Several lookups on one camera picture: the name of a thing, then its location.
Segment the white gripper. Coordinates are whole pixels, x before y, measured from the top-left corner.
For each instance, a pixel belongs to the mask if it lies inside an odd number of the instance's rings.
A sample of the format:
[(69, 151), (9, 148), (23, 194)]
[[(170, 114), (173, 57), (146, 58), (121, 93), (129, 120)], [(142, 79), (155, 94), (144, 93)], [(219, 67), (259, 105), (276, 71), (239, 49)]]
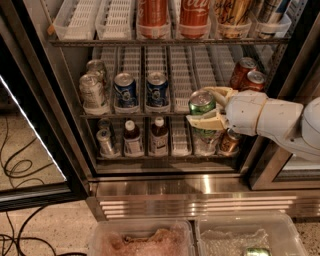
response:
[(234, 132), (254, 136), (260, 113), (267, 102), (267, 95), (257, 91), (241, 91), (231, 87), (204, 87), (215, 101), (225, 107), (226, 118), (214, 109), (202, 115), (187, 115), (189, 124), (197, 129), (225, 130), (228, 127)]

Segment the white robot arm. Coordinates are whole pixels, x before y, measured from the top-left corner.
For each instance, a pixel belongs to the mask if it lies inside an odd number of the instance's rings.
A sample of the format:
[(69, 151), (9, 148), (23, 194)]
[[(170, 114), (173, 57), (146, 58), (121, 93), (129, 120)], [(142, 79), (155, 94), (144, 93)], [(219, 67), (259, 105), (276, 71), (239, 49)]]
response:
[(188, 115), (189, 124), (204, 130), (232, 129), (259, 135), (309, 161), (320, 161), (320, 98), (306, 106), (269, 98), (263, 92), (237, 91), (230, 87), (205, 87), (217, 103), (214, 110)]

